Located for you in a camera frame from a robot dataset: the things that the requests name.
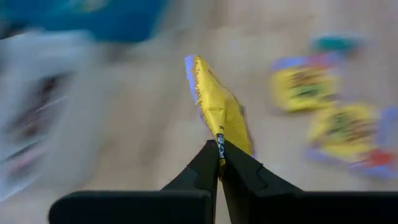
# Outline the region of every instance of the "yellow wrapper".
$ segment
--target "yellow wrapper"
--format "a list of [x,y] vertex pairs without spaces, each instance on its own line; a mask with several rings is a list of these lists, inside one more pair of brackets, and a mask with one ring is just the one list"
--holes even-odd
[[277,105],[286,111],[312,110],[336,101],[338,78],[315,67],[288,67],[275,72],[272,91]]
[[199,56],[186,57],[185,65],[195,103],[218,141],[220,158],[224,158],[224,138],[252,155],[251,140],[238,100],[218,81],[211,67]]
[[321,110],[310,129],[310,142],[329,157],[359,162],[376,148],[378,114],[374,108],[362,104]]

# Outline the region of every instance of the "wooden floor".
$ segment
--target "wooden floor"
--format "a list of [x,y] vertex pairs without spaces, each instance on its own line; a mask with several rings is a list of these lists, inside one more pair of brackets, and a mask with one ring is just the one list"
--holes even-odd
[[[307,54],[308,41],[317,35],[349,32],[363,36],[366,48],[344,69],[347,99],[396,104],[398,2],[175,4],[160,35],[129,48],[115,64],[121,88],[105,126],[96,173],[84,189],[159,189],[211,138],[195,110],[183,64],[184,56],[200,54],[245,106],[256,157],[268,169],[304,190],[398,190],[394,180],[378,182],[307,161],[303,154],[310,114],[280,114],[269,98],[273,60]],[[183,9],[185,22],[177,27],[181,18],[176,15]],[[216,222],[229,223],[221,189],[219,185]]]

